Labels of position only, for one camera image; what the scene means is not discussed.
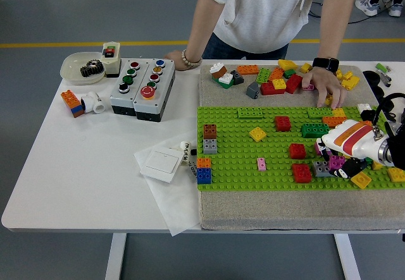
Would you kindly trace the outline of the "person's right hand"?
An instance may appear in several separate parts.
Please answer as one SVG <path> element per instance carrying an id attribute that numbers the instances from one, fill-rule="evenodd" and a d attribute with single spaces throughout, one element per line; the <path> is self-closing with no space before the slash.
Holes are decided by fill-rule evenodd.
<path id="1" fill-rule="evenodd" d="M 190 65 L 185 64 L 184 60 L 182 59 L 182 52 L 181 51 L 172 51 L 164 56 L 165 59 L 170 59 L 175 63 L 175 69 L 177 71 L 185 71 L 191 68 Z"/>

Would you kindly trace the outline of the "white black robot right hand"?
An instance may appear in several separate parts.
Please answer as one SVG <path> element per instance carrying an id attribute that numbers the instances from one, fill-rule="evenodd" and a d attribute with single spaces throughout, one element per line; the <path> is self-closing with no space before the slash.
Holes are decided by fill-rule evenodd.
<path id="1" fill-rule="evenodd" d="M 380 130 L 374 133 L 373 127 L 347 119 L 327 134 L 316 139 L 318 148 L 325 160 L 329 160 L 327 150 L 348 155 L 350 159 L 338 169 L 329 173 L 339 178 L 352 178 L 367 167 L 366 158 L 384 166 L 392 166 L 387 136 Z"/>

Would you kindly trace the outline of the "person's left hand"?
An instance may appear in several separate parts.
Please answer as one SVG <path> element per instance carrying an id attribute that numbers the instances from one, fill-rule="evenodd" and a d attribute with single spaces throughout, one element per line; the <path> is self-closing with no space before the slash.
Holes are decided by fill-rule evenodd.
<path id="1" fill-rule="evenodd" d="M 316 106 L 322 107 L 325 103 L 326 96 L 332 96 L 332 109 L 342 107 L 347 90 L 341 86 L 337 77 L 325 68 L 314 67 L 302 78 L 302 88 L 307 88 L 310 84 L 318 90 L 318 101 Z"/>

